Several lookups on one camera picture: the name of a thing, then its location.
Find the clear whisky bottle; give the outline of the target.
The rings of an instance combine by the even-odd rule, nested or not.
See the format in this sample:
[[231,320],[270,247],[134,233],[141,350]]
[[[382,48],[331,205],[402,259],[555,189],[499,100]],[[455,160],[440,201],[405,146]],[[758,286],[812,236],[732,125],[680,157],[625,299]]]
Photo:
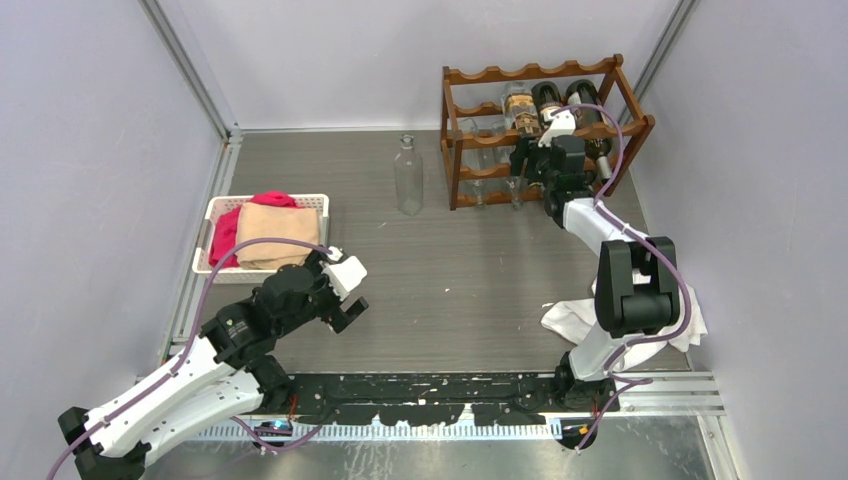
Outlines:
[[525,82],[511,81],[504,86],[502,112],[505,126],[521,136],[536,136],[541,125],[531,89]]

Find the green wine bottle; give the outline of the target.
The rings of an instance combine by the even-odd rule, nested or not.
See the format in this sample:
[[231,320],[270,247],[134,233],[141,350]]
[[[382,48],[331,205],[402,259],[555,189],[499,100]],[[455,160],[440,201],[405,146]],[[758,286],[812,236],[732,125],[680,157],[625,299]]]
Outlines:
[[[565,96],[569,105],[599,105],[597,89],[590,80],[581,79],[572,82],[567,87]],[[572,115],[575,117],[578,129],[591,127],[595,123],[603,123],[608,127],[612,126],[606,115],[596,109],[581,107],[573,109]],[[596,138],[585,139],[584,142],[586,155],[595,163],[596,179],[601,183],[606,182],[612,176],[612,167],[609,162],[609,155],[613,146],[612,140],[610,138]]]
[[563,107],[557,85],[551,81],[536,83],[531,88],[531,95],[540,125],[543,128],[548,128],[553,121],[555,113]]

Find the green wine bottle front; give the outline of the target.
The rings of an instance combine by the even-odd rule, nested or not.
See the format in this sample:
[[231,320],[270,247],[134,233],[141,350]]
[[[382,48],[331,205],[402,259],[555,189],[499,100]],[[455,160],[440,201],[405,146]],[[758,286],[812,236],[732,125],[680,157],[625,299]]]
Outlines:
[[[567,87],[565,96],[569,105],[599,105],[597,89],[590,80],[581,79],[572,82]],[[581,107],[573,109],[572,115],[575,117],[578,129],[591,127],[595,123],[603,123],[608,127],[612,126],[606,115],[596,109]],[[609,162],[609,155],[613,146],[612,140],[610,138],[596,138],[585,139],[584,142],[586,155],[595,163],[596,179],[601,183],[606,182],[612,176],[612,167]]]

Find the tall clear glass bottle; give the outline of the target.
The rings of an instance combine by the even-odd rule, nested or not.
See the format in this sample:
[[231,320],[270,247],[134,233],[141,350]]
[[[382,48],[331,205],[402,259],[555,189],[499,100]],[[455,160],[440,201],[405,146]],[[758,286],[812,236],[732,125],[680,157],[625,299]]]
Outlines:
[[393,162],[396,203],[400,212],[417,215],[423,208],[423,159],[414,145],[414,136],[400,137],[400,150]]

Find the blue square glass bottle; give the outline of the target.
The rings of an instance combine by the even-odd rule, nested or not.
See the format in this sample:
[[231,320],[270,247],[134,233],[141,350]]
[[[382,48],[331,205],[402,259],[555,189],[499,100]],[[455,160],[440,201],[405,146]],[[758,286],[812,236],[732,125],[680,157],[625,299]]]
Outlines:
[[536,136],[523,135],[517,145],[517,150],[520,152],[522,158],[529,159],[534,154],[537,147],[538,138]]

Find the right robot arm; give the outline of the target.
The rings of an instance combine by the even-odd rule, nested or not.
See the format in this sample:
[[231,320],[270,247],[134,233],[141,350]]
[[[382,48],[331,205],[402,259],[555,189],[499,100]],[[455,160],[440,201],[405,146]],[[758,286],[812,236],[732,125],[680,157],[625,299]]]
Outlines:
[[596,322],[563,356],[552,384],[557,403],[571,411],[611,389],[610,375],[635,340],[658,335],[680,315],[670,270],[676,264],[673,242],[629,230],[603,208],[593,197],[584,160],[583,140],[571,135],[546,145],[523,137],[510,155],[512,172],[539,184],[547,215],[598,257]]

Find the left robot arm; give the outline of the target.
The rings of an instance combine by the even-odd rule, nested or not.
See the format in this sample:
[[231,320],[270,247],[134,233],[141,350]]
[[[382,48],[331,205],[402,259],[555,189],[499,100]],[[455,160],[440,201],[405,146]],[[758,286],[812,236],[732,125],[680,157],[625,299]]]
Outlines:
[[58,423],[83,479],[138,479],[165,453],[233,416],[277,413],[292,397],[271,356],[277,341],[319,319],[342,332],[368,307],[343,302],[366,277],[355,257],[287,265],[250,297],[221,308],[184,348],[105,404],[71,407]]

